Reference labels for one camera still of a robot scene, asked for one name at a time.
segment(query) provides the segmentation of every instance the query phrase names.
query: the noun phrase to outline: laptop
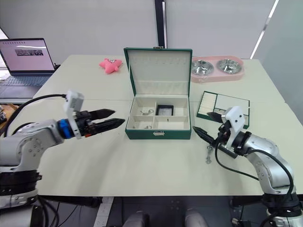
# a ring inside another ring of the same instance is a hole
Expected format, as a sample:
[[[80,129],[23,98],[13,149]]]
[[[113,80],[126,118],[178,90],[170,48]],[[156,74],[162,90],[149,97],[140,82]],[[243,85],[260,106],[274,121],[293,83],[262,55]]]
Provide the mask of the laptop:
[[[0,39],[0,54],[11,74],[0,98],[32,98],[55,71],[43,38]]]

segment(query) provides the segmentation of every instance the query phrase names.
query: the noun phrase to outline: green jewelry box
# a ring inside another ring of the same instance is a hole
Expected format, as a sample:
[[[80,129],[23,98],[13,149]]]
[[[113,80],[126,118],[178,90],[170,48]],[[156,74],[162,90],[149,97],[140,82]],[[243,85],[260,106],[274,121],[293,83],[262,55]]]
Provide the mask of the green jewelry box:
[[[134,92],[128,138],[189,140],[192,50],[124,48],[124,53]],[[156,115],[159,105],[172,105],[173,115]]]
[[[225,110],[236,105],[240,106],[243,111],[245,118],[245,125],[243,128],[247,129],[250,126],[250,101],[247,99],[205,91],[199,103],[196,116],[212,121],[207,115],[208,112],[223,114]]]

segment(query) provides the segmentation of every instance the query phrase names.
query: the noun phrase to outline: laptop keyboard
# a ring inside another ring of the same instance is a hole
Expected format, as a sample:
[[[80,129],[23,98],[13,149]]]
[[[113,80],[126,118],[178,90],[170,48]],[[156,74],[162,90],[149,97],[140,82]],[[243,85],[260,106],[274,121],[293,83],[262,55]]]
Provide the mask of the laptop keyboard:
[[[49,77],[8,77],[1,86],[42,86]]]

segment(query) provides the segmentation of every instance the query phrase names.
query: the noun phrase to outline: pink plush toy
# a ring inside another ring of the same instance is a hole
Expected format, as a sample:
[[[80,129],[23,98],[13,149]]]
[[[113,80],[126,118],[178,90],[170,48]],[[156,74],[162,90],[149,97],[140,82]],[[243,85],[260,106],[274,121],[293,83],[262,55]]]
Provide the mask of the pink plush toy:
[[[119,66],[122,64],[122,61],[117,59],[117,60],[110,60],[108,58],[105,58],[103,62],[99,64],[102,68],[105,68],[105,72],[107,74],[112,73],[114,71],[119,70]]]

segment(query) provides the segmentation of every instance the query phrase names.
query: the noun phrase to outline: laptop screen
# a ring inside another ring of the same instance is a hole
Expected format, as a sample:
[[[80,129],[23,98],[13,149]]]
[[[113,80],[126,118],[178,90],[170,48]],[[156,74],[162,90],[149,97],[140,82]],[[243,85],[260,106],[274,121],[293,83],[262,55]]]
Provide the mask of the laptop screen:
[[[44,39],[0,40],[9,71],[54,71]]]

